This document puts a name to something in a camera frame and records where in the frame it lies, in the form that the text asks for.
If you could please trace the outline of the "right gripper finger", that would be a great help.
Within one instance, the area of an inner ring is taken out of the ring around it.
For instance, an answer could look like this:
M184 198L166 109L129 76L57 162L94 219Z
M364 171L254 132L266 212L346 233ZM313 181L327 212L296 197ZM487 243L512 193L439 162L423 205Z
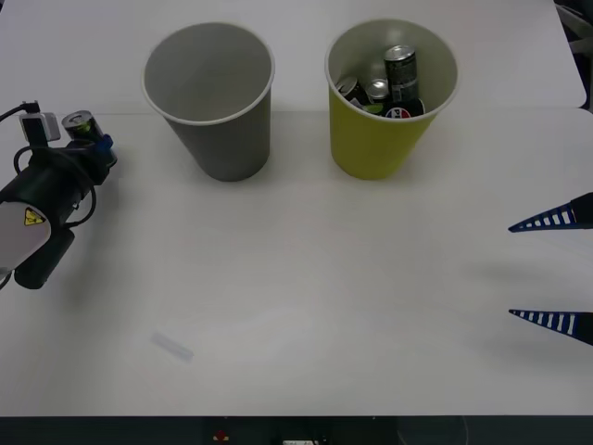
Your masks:
M508 313L550 331L593 345L591 311L529 311L510 309Z
M511 233L550 231L550 230L591 230L593 193L581 197L559 207L543 211L530 218L520 221L508 228Z

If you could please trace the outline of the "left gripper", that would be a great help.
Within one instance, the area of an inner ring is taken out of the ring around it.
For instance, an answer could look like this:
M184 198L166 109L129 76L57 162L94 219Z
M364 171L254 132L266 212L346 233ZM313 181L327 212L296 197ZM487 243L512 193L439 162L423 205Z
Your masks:
M54 148L53 158L57 167L81 186L101 185L118 160L113 146L113 139L105 133L96 143L74 141Z

